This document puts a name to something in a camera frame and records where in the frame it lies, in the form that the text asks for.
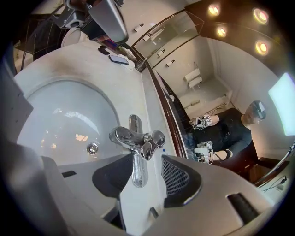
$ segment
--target faucet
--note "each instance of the faucet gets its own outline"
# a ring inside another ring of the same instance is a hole
[[[165,136],[159,130],[153,131],[152,134],[141,134],[119,126],[110,132],[109,138],[112,142],[140,154],[145,160],[150,160],[156,148],[165,144]]]

